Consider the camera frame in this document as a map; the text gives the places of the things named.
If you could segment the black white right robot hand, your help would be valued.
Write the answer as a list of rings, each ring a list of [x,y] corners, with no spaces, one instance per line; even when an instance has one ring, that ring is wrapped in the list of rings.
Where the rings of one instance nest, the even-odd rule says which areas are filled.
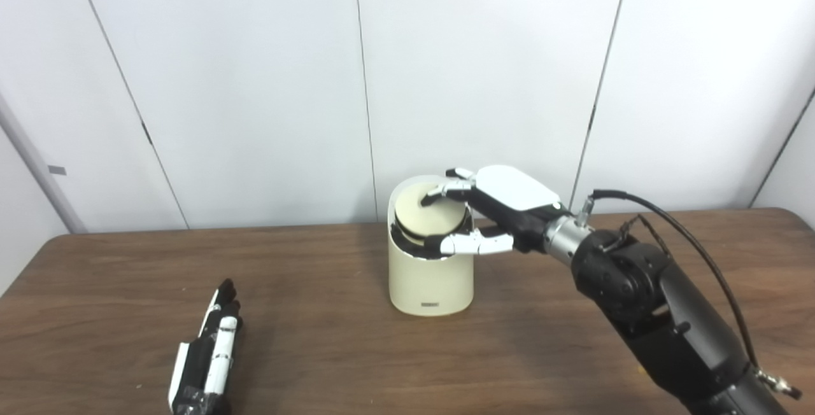
[[[491,220],[487,229],[425,236],[426,250],[440,255],[494,255],[511,250],[546,253],[548,227],[570,215],[558,194],[520,169],[490,165],[448,169],[446,182],[420,200],[423,208],[448,199]]]

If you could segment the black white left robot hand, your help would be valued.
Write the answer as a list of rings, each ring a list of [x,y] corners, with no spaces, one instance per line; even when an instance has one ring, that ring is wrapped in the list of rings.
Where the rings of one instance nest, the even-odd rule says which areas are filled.
[[[243,325],[235,284],[224,279],[197,337],[178,346],[167,395],[171,414],[232,414],[227,387]]]

